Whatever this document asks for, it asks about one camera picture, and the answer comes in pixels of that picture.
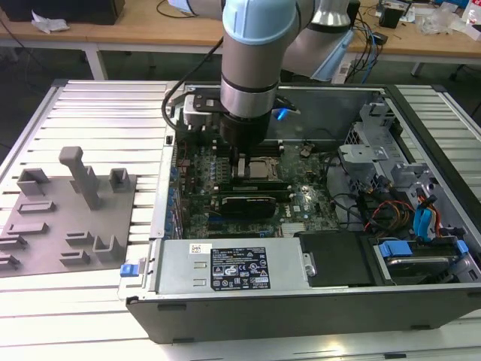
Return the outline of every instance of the blue light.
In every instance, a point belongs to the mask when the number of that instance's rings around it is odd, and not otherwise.
[[[280,122],[282,119],[284,119],[288,112],[289,112],[289,109],[286,109],[286,108],[281,109],[279,114],[277,115],[277,121]]]

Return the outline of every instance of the computer case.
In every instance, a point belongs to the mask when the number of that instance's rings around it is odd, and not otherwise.
[[[30,21],[32,11],[67,23],[113,25],[122,13],[125,0],[0,0],[10,21]]]

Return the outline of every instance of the table leg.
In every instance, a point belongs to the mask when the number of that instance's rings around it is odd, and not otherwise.
[[[100,50],[96,47],[87,48],[84,50],[89,61],[90,70],[94,80],[107,80],[107,72],[105,71],[104,60]]]
[[[424,68],[425,63],[424,62],[417,62],[414,65],[413,70],[411,71],[411,75],[414,77],[418,77],[419,74],[421,73],[422,68]]]

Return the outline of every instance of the cable connector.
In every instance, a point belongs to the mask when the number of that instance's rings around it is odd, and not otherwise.
[[[434,194],[431,194],[427,199],[425,199],[424,201],[422,201],[419,204],[419,207],[420,208],[427,208],[430,205],[432,205],[433,203],[435,203],[436,201],[437,201],[437,197]]]

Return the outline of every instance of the blue cable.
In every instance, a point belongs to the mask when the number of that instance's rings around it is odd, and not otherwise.
[[[368,69],[366,70],[366,72],[365,72],[365,74],[364,74],[364,77],[363,77],[362,80],[361,80],[361,84],[364,84],[364,83],[366,82],[366,80],[368,79],[369,74],[371,73],[371,70],[372,70],[372,68],[373,68],[373,66],[374,66],[374,63],[376,62],[376,55],[375,55],[375,52],[376,52],[376,44],[374,43],[373,33],[372,33],[372,31],[371,31],[369,28],[367,28],[367,27],[365,27],[365,30],[366,30],[366,32],[369,33],[369,36],[371,37],[371,40],[372,40],[372,42],[373,42],[373,46],[372,46],[372,49],[371,49],[371,54],[370,54],[370,56],[373,55],[374,57],[373,57],[373,59],[371,60],[371,62],[369,63]]]

